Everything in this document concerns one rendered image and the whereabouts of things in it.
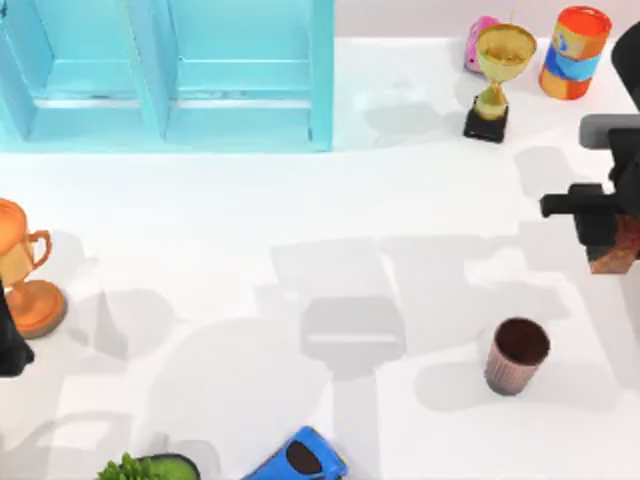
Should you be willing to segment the brown and orange block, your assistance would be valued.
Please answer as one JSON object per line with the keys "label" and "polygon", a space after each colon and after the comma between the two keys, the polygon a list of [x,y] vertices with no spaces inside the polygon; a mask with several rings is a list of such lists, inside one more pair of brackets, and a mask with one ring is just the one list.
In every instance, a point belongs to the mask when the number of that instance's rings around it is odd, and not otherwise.
{"label": "brown and orange block", "polygon": [[618,215],[611,246],[587,249],[592,274],[626,275],[640,258],[640,220],[631,215]]}

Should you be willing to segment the orange and blue can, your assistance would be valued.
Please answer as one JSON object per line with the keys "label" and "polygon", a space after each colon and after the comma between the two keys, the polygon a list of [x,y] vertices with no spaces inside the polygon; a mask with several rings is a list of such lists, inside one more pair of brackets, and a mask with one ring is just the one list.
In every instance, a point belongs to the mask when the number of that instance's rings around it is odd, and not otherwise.
{"label": "orange and blue can", "polygon": [[557,18],[539,75],[539,86],[550,97],[576,100],[591,84],[612,29],[604,12],[586,5],[563,9]]}

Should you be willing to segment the brown ribbed cup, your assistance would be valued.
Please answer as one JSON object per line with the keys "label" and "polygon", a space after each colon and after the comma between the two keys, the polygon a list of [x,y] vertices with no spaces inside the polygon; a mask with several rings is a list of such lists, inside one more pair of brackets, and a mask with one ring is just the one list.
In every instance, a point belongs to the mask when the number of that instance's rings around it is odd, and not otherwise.
{"label": "brown ribbed cup", "polygon": [[537,322],[512,317],[494,330],[484,369],[487,385],[503,396],[520,394],[551,350],[551,341]]}

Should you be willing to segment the gold trophy with black base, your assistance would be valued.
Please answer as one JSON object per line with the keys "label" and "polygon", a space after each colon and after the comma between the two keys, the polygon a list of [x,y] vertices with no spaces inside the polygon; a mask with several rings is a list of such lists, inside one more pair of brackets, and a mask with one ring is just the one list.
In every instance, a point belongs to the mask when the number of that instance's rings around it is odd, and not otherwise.
{"label": "gold trophy with black base", "polygon": [[483,29],[475,43],[476,61],[489,85],[474,98],[463,135],[500,144],[505,137],[509,103],[502,84],[517,78],[537,50],[537,40],[513,23]]}

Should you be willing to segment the pink toy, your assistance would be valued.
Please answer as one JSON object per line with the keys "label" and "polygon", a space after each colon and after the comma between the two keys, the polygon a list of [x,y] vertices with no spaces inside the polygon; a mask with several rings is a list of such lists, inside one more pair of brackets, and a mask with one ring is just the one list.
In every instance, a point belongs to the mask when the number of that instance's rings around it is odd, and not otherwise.
{"label": "pink toy", "polygon": [[480,16],[470,27],[465,43],[464,68],[474,74],[483,76],[476,58],[476,42],[479,35],[487,28],[500,24],[500,20],[493,16]]}

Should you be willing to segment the blue toy car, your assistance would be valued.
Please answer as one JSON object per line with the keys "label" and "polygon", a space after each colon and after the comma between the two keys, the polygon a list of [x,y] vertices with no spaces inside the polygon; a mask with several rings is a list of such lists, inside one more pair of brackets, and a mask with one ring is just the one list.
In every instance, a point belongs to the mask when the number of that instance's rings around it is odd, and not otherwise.
{"label": "blue toy car", "polygon": [[343,480],[349,467],[313,427],[303,426],[241,480]]}

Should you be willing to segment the light blue rack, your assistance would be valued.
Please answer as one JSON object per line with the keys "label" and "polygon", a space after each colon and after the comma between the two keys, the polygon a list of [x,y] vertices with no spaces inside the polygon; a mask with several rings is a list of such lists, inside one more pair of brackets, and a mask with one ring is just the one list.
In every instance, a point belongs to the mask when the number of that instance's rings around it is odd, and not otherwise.
{"label": "light blue rack", "polygon": [[0,152],[328,151],[335,0],[0,0]]}

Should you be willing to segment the green plant pot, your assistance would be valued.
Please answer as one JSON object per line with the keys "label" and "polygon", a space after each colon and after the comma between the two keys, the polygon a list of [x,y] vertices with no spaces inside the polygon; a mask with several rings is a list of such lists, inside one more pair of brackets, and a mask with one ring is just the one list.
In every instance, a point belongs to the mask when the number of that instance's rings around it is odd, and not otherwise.
{"label": "green plant pot", "polygon": [[201,480],[196,464],[178,453],[133,457],[125,452],[121,459],[109,461],[95,480]]}

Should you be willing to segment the orange trophy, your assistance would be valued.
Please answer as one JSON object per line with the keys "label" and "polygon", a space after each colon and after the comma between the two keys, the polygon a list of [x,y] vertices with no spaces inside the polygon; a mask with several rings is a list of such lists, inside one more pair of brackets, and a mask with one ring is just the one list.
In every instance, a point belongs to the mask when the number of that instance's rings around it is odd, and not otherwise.
{"label": "orange trophy", "polygon": [[51,252],[50,233],[30,231],[24,210],[0,198],[0,281],[17,329],[28,340],[52,333],[66,314],[62,290],[49,281],[29,278]]}

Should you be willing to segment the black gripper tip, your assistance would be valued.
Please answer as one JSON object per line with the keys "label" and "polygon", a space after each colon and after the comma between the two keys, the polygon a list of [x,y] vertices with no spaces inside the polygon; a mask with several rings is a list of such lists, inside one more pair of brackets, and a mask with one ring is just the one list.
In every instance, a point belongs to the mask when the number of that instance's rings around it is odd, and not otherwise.
{"label": "black gripper tip", "polygon": [[0,378],[20,376],[35,354],[18,331],[0,279]]}

